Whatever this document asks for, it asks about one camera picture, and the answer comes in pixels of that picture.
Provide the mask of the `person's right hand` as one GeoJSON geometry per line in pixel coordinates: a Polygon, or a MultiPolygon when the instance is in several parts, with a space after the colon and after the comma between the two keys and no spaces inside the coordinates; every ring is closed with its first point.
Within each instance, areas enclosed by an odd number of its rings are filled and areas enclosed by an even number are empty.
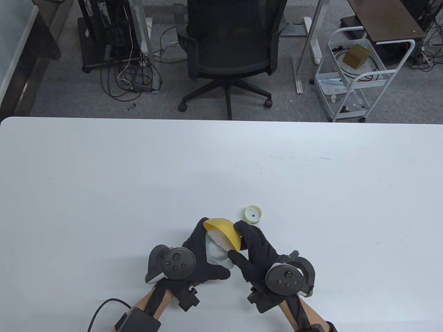
{"type": "Polygon", "coordinates": [[[228,252],[228,258],[241,270],[246,282],[266,289],[266,274],[280,255],[258,227],[239,220],[234,223],[234,229],[242,238],[241,250],[248,251],[248,259],[235,250],[228,252]]]}

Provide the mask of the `person's left hand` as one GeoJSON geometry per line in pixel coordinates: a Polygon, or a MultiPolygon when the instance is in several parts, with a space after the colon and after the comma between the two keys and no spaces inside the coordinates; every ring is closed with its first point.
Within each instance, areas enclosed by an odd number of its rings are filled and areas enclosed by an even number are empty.
{"type": "Polygon", "coordinates": [[[156,283],[156,288],[163,286],[175,294],[181,289],[189,289],[190,286],[198,286],[207,281],[227,280],[231,276],[229,269],[207,262],[206,229],[204,227],[206,220],[209,220],[209,218],[204,217],[199,220],[190,237],[182,244],[183,248],[189,249],[195,256],[196,266],[193,273],[182,280],[162,278],[156,283]]]}

